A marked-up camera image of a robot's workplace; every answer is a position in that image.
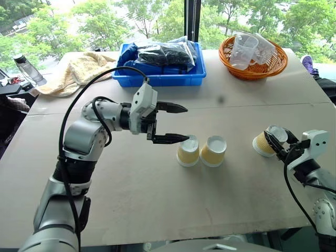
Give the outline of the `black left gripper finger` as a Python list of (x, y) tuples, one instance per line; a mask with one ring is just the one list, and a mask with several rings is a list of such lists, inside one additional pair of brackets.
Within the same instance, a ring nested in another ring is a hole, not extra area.
[(166, 133), (165, 135), (154, 135), (152, 138), (153, 144), (174, 144), (184, 142), (190, 137), (175, 133)]
[(188, 109), (182, 105), (171, 102), (160, 102), (160, 110), (167, 113), (184, 113), (188, 112)]

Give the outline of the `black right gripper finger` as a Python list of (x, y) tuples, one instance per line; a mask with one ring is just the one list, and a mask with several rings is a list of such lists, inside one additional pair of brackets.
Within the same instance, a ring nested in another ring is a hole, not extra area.
[(286, 134), (287, 134), (287, 140), (286, 142), (288, 144), (295, 144), (297, 142), (299, 142), (298, 138), (288, 129), (284, 128)]
[(286, 131), (264, 131), (265, 139), (267, 144), (272, 150), (272, 153), (267, 153), (266, 157), (274, 156), (282, 148), (283, 144), (286, 142)]

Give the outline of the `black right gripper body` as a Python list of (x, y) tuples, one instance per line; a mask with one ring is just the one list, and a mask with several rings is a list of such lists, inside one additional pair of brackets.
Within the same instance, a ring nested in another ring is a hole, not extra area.
[(291, 144), (290, 148), (285, 150), (280, 150), (276, 156), (281, 161), (293, 161), (301, 157), (305, 151), (310, 146), (310, 140), (303, 140), (295, 144)]

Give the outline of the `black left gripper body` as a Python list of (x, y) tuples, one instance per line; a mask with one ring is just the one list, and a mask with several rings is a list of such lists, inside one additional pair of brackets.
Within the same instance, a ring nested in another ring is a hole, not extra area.
[(141, 118), (141, 132), (146, 134), (146, 139), (153, 144), (163, 144), (162, 136), (156, 135), (156, 114), (162, 109), (162, 102), (158, 101), (155, 109), (147, 116)]

